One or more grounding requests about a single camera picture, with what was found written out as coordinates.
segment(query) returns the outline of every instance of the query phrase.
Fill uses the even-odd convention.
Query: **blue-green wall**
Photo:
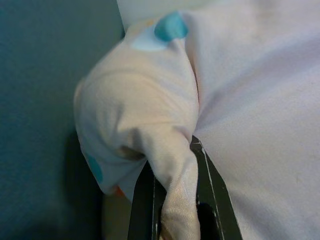
[[[122,35],[116,0],[0,0],[1,240],[99,234],[72,101]]]

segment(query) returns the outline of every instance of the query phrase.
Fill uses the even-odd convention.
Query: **blue polka dot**
[[[183,39],[188,34],[188,28],[178,12],[173,12],[162,18],[154,29],[155,36],[170,42],[173,39]]]
[[[88,162],[88,165],[91,169],[91,172],[93,173],[95,179],[97,180],[98,183],[101,183],[104,179],[101,168],[97,161],[90,155],[86,154],[86,160]]]

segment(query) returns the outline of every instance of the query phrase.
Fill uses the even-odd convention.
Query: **white surface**
[[[138,21],[159,17],[178,9],[194,8],[212,0],[117,0],[125,29]]]

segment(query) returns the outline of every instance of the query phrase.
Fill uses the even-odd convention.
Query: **crumpled fabric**
[[[167,190],[161,214],[166,239],[200,239],[198,166],[190,150],[198,110],[195,75],[180,39],[161,52],[124,41],[75,95],[79,141],[101,188],[108,192],[146,158]]]
[[[200,239],[194,134],[243,239],[317,239],[319,13],[318,0],[217,1],[129,28],[74,98],[100,188],[131,199],[149,161],[167,190],[162,238]]]

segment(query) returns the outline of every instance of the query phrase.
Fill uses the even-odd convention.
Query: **fabric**
[[[167,190],[162,235],[200,239],[194,134],[243,239],[319,238],[319,13],[318,0],[231,0],[129,29],[75,95],[101,189],[133,191],[147,159]]]

